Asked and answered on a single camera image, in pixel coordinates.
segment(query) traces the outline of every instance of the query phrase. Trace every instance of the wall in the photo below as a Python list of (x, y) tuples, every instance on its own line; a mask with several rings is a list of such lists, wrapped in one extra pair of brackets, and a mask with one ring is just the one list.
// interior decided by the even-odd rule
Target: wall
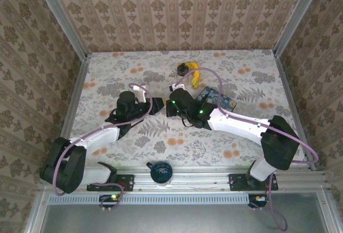
[(343, 0), (313, 0), (281, 61), (307, 140), (342, 212)]
[(88, 52), (274, 48), (297, 0), (59, 0)]
[(20, 232), (80, 61), (44, 0), (0, 0), (0, 232)]

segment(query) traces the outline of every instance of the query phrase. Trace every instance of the table surface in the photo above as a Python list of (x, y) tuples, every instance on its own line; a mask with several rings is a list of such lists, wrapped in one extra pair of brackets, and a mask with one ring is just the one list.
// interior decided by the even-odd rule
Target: table surface
[[(257, 118), (280, 115), (295, 129), (271, 50), (101, 52), (90, 59), (71, 137), (102, 125), (131, 82), (148, 84), (154, 97), (169, 99), (169, 86), (178, 77), (176, 67), (190, 61), (219, 74), (224, 95), (237, 103), (236, 113)], [(219, 86), (211, 73), (200, 74), (197, 89), (186, 85), (193, 97), (205, 86)], [(186, 128), (180, 118), (167, 118), (163, 108), (119, 141), (94, 152), (87, 163), (141, 167), (148, 161), (165, 160), (172, 166), (249, 166), (262, 154), (258, 144), (234, 134)], [(295, 159), (304, 160), (301, 148)]]

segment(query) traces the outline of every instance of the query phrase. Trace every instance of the black cup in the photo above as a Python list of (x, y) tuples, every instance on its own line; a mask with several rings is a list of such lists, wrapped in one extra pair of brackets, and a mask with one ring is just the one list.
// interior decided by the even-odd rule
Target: black cup
[(167, 185), (172, 178), (173, 169), (168, 162), (157, 162), (146, 164), (150, 168), (150, 175), (153, 181), (160, 185)]

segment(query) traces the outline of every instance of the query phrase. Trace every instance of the small black object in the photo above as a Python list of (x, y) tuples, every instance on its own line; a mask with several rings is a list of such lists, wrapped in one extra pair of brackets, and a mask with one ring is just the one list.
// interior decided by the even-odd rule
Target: small black object
[[(117, 174), (117, 169), (114, 168), (111, 165), (108, 165), (104, 162), (98, 162), (98, 164), (101, 164), (108, 169), (110, 169), (111, 173), (108, 177), (106, 183), (116, 183), (121, 185), (124, 188), (124, 192), (132, 192), (133, 186), (135, 185), (135, 176), (132, 174), (125, 174), (125, 175), (119, 175)], [(96, 186), (96, 185), (87, 185), (87, 191), (93, 192), (115, 192), (120, 191), (120, 187), (118, 186)]]
[[(271, 127), (298, 138), (294, 130), (281, 116), (275, 115), (269, 122)], [(262, 133), (261, 136), (261, 145), (267, 163), (276, 169), (288, 170), (299, 147), (299, 143), (269, 129)]]
[(169, 95), (167, 101), (167, 117), (180, 116), (193, 126), (211, 130), (208, 125), (210, 114), (217, 105), (206, 103), (207, 95), (198, 101), (193, 99), (188, 91), (178, 88)]
[(177, 69), (177, 75), (183, 77), (189, 72), (189, 67), (185, 65), (184, 63), (180, 64)]
[[(47, 159), (40, 171), (40, 178), (50, 184), (53, 183), (54, 171), (57, 161), (70, 141), (65, 138), (57, 138), (48, 153)], [(66, 154), (68, 161), (62, 161), (58, 173), (56, 186), (66, 193), (77, 189), (84, 176), (86, 149), (83, 146), (73, 146)]]
[(267, 201), (257, 200), (262, 197), (266, 196), (261, 196), (260, 194), (249, 194), (248, 206), (251, 208), (265, 207), (267, 205)]
[[(117, 108), (111, 111), (109, 117), (105, 119), (105, 122), (117, 124), (121, 122), (129, 122), (134, 119), (138, 119), (148, 112), (150, 102), (150, 99), (147, 99), (145, 103), (138, 102), (135, 94), (131, 91), (121, 92), (117, 100)], [(164, 106), (165, 105), (162, 98), (154, 97), (152, 99), (152, 109), (149, 112), (149, 114), (156, 114)], [(125, 136), (133, 126), (134, 125), (131, 124), (118, 126), (118, 128), (120, 129), (118, 139), (121, 139), (123, 136)]]
[(164, 184), (172, 178), (173, 169), (168, 162), (148, 162), (146, 165), (150, 168), (150, 176), (156, 183)]
[(102, 207), (104, 207), (105, 209), (108, 209), (108, 208), (113, 208), (116, 203), (118, 202), (118, 199), (120, 197), (118, 196), (117, 199), (113, 199), (112, 198), (112, 194), (101, 194), (99, 195), (99, 199), (98, 201), (101, 203), (103, 202), (102, 204)]
[[(248, 183), (248, 179), (246, 178), (246, 174), (229, 174), (229, 184), (230, 184), (230, 191), (265, 191), (269, 187), (269, 178), (260, 182), (256, 180), (258, 184), (251, 185)], [(278, 182), (276, 175), (273, 174), (273, 183), (272, 183), (272, 190), (278, 190)]]

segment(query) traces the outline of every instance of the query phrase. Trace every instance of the purple cable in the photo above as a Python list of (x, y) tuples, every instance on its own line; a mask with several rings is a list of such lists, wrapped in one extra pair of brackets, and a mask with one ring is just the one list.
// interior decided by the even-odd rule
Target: purple cable
[[(116, 208), (119, 205), (119, 203), (122, 200), (122, 197), (124, 195), (124, 188), (123, 188), (123, 186), (119, 185), (117, 183), (92, 183), (91, 185), (94, 185), (94, 186), (117, 186), (117, 187), (120, 188), (120, 198), (118, 199), (118, 202), (112, 208)], [(101, 201), (100, 201), (100, 207), (103, 208), (103, 202), (105, 200), (107, 200), (107, 199), (110, 199), (110, 198), (111, 198), (111, 196), (110, 197), (102, 198)]]
[(146, 112), (146, 114), (143, 115), (141, 118), (134, 119), (134, 120), (132, 120), (132, 121), (130, 121), (130, 122), (121, 122), (121, 123), (117, 123), (117, 124), (113, 124), (113, 125), (107, 125), (107, 126), (105, 126), (105, 127), (99, 127), (98, 129), (93, 130), (93, 131), (91, 131), (91, 132), (85, 134), (84, 136), (82, 136), (82, 137), (79, 138), (78, 140), (75, 140), (73, 143), (71, 143), (70, 145), (68, 145), (68, 146), (65, 148), (65, 150), (62, 152), (61, 156), (59, 157), (59, 159), (58, 159), (58, 161), (57, 161), (56, 168), (55, 168), (55, 171), (54, 171), (54, 176), (53, 176), (53, 189), (54, 189), (55, 194), (56, 194), (58, 197), (63, 196), (63, 195), (65, 194), (65, 192), (59, 193), (59, 192), (57, 191), (57, 187), (56, 187), (57, 173), (58, 173), (59, 167), (61, 166), (61, 163), (62, 163), (63, 158), (65, 157), (66, 153), (69, 151), (69, 149), (70, 149), (71, 147), (73, 147), (74, 145), (76, 145), (76, 144), (79, 143), (79, 142), (82, 142), (82, 141), (86, 140), (88, 137), (92, 136), (93, 134), (95, 134), (95, 133), (97, 133), (97, 132), (99, 132), (99, 131), (101, 131), (101, 130), (111, 129), (111, 128), (118, 127), (118, 126), (123, 126), (123, 125), (131, 124), (131, 123), (140, 122), (140, 121), (143, 120), (146, 116), (149, 115), (149, 113), (150, 113), (150, 111), (151, 111), (151, 109), (152, 109), (152, 95), (151, 95), (151, 93), (150, 93), (147, 89), (145, 89), (144, 87), (142, 87), (141, 85), (138, 85), (138, 84), (135, 84), (135, 83), (130, 83), (130, 84), (129, 84), (129, 87), (132, 88), (132, 86), (137, 86), (137, 87), (139, 87), (140, 89), (143, 89), (143, 90), (148, 94), (148, 96), (149, 96), (149, 98), (150, 98), (150, 107), (149, 107), (149, 110), (148, 110), (148, 111)]
[[(285, 216), (284, 216), (281, 212), (279, 212), (279, 211), (277, 211), (277, 210), (274, 210), (274, 208), (273, 208), (273, 201), (272, 201), (272, 182), (273, 182), (273, 175), (274, 175), (274, 173), (271, 173), (271, 174), (270, 174), (269, 187), (268, 187), (268, 197), (269, 197), (270, 210), (271, 210), (271, 212), (272, 212), (272, 217), (273, 217), (273, 220), (274, 220), (275, 225), (276, 225), (281, 231), (284, 231), (284, 232), (285, 232), (285, 231), (287, 231), (287, 229), (288, 229), (287, 220), (286, 220)], [(284, 227), (284, 228), (281, 227), (280, 223), (278, 222), (277, 217), (276, 217), (274, 211), (277, 212), (277, 213), (279, 213), (279, 214), (282, 216), (282, 218), (283, 218), (283, 220), (284, 220), (284, 222), (285, 222), (285, 227)]]
[(273, 209), (271, 209), (270, 207), (263, 207), (263, 208), (262, 208), (262, 207), (258, 207), (258, 206), (255, 205), (253, 202), (250, 202), (249, 204), (255, 206), (256, 208), (261, 208), (262, 211), (264, 211), (264, 210), (266, 210), (266, 209), (269, 209), (269, 210), (272, 210), (272, 211), (274, 211), (275, 213), (279, 214), (280, 217), (284, 220), (284, 223), (285, 223), (285, 228), (281, 228), (281, 227), (280, 227), (279, 229), (282, 230), (282, 231), (287, 231), (287, 229), (288, 229), (288, 223), (287, 223), (286, 217), (282, 214), (281, 211), (275, 209), (274, 207), (273, 207)]
[(314, 150), (312, 149), (312, 147), (310, 147), (308, 144), (304, 143), (304, 142), (301, 141), (300, 139), (298, 139), (298, 138), (296, 138), (296, 137), (293, 137), (292, 135), (290, 135), (290, 134), (288, 134), (288, 133), (286, 133), (286, 132), (284, 132), (284, 131), (278, 130), (278, 129), (274, 128), (274, 127), (271, 127), (271, 126), (269, 126), (269, 125), (266, 125), (266, 124), (263, 124), (263, 123), (260, 123), (260, 122), (251, 121), (251, 120), (249, 120), (249, 119), (239, 118), (239, 117), (236, 117), (236, 116), (233, 116), (233, 115), (230, 115), (230, 114), (226, 113), (226, 111), (223, 110), (222, 107), (220, 106), (220, 96), (221, 96), (221, 93), (222, 93), (222, 82), (221, 82), (221, 79), (220, 79), (219, 75), (218, 75), (215, 71), (213, 71), (213, 70), (211, 70), (211, 69), (209, 69), (209, 68), (204, 68), (204, 67), (199, 67), (199, 68), (193, 69), (193, 70), (189, 71), (185, 76), (183, 76), (183, 77), (175, 84), (175, 86), (177, 86), (178, 84), (180, 84), (180, 83), (182, 82), (182, 80), (183, 80), (185, 77), (187, 77), (189, 74), (191, 74), (191, 73), (193, 73), (194, 71), (197, 71), (197, 70), (210, 71), (210, 72), (212, 72), (212, 73), (216, 76), (216, 78), (218, 79), (218, 81), (219, 81), (219, 93), (218, 93), (217, 106), (218, 106), (218, 109), (221, 111), (222, 114), (224, 114), (225, 116), (228, 116), (228, 117), (230, 117), (230, 118), (232, 118), (232, 119), (236, 119), (236, 120), (238, 120), (238, 121), (247, 122), (247, 123), (250, 123), (250, 124), (253, 124), (253, 125), (260, 125), (260, 126), (265, 127), (265, 128), (267, 128), (267, 129), (269, 129), (269, 130), (272, 130), (272, 131), (274, 131), (274, 132), (276, 132), (276, 133), (279, 133), (279, 134), (281, 134), (281, 135), (284, 135), (285, 137), (290, 138), (291, 140), (294, 140), (294, 141), (298, 142), (299, 144), (301, 144), (302, 146), (306, 147), (306, 148), (314, 155), (314, 157), (315, 157), (315, 159), (312, 160), (312, 161), (292, 161), (292, 162), (295, 162), (295, 163), (308, 163), (308, 164), (309, 164), (309, 163), (316, 163), (316, 162), (318, 162), (319, 157), (318, 157), (318, 154), (316, 153), (316, 151), (314, 151)]

